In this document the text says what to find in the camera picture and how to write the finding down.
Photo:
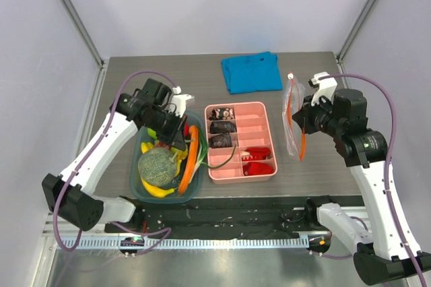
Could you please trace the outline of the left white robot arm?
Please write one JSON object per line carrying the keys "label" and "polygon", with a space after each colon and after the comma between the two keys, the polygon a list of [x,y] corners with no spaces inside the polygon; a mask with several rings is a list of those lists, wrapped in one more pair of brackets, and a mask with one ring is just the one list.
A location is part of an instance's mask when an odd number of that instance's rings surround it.
{"label": "left white robot arm", "polygon": [[184,150],[185,111],[194,100],[180,87],[169,88],[152,78],[133,94],[120,89],[102,126],[76,159],[60,174],[43,179],[53,219],[62,218],[82,231],[99,223],[120,222],[128,232],[137,232],[143,215],[134,203],[122,197],[97,197],[96,186],[120,149],[142,127],[154,130],[159,141]]}

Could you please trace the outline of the green netted melon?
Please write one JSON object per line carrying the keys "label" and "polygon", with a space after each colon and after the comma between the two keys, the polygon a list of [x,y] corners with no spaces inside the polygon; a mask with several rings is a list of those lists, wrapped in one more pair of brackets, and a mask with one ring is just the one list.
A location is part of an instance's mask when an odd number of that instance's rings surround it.
{"label": "green netted melon", "polygon": [[181,164],[177,153],[166,148],[152,148],[139,157],[137,168],[143,182],[164,187],[179,175]]}

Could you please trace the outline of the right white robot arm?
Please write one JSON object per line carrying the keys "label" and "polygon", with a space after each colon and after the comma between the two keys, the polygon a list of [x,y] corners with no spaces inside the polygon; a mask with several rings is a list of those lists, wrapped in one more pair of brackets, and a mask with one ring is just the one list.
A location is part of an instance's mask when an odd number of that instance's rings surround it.
{"label": "right white robot arm", "polygon": [[353,255],[355,269],[363,283],[372,286],[430,271],[430,254],[421,250],[404,217],[399,219],[406,235],[397,232],[387,197],[395,209],[396,197],[391,171],[385,170],[388,145],[382,133],[368,127],[367,101],[359,90],[336,90],[332,99],[306,96],[293,120],[305,134],[322,132],[330,136],[337,153],[355,178],[368,213],[371,229],[347,215],[328,197],[308,201],[305,224],[333,232]]}

